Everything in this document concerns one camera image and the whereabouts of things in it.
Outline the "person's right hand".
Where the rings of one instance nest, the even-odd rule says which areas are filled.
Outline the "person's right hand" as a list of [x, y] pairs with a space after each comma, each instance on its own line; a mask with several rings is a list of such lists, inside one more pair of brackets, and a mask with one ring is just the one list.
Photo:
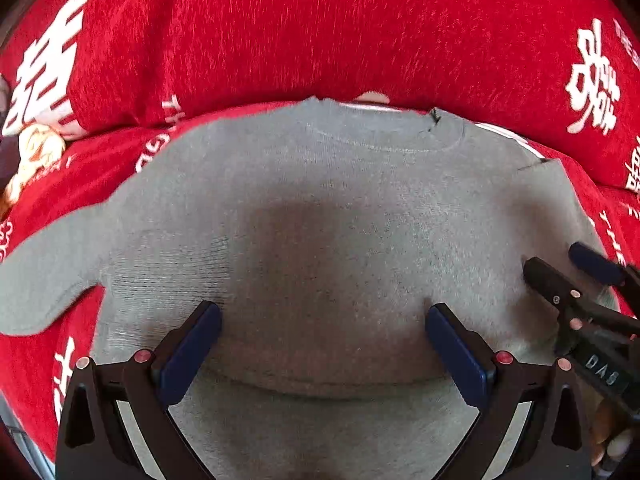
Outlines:
[[603, 399], [594, 412], [591, 434], [591, 466], [604, 468], [618, 464], [627, 454], [636, 430], [625, 427], [625, 413], [608, 399]]

